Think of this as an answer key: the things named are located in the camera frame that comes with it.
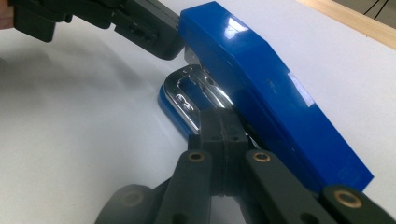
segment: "black plastic part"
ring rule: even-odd
[[[178,15],[152,0],[10,0],[15,28],[45,42],[55,23],[76,15],[99,28],[115,31],[158,58],[174,59],[184,47],[178,35]]]
[[[209,153],[202,150],[184,152],[154,223],[209,223],[211,170],[212,157]]]
[[[336,223],[273,153],[250,150],[243,168],[270,223]]]
[[[33,36],[41,41],[52,41],[55,30],[55,22],[48,21],[24,7],[14,7],[15,29]]]
[[[152,224],[169,180],[155,189],[129,185],[119,189],[102,209],[95,224]]]
[[[321,192],[319,200],[339,223],[396,223],[388,213],[366,195],[346,186],[326,187]]]
[[[241,158],[248,151],[248,138],[236,113],[209,109],[200,114],[200,134],[189,139],[189,150],[201,149],[213,158],[212,195],[240,194],[243,179]]]
[[[269,224],[267,216],[258,203],[250,202],[244,198],[237,200],[247,224]]]
[[[112,22],[117,33],[161,59],[174,59],[184,47],[177,31],[178,16],[159,1],[128,1]]]

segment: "white table surface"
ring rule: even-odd
[[[177,13],[203,2],[163,0]],[[396,217],[396,51],[294,0],[219,2],[299,78]],[[93,223],[117,189],[171,176],[187,143],[157,94],[185,64],[78,19],[50,44],[0,31],[0,223]],[[244,223],[238,210],[216,199],[212,223]]]

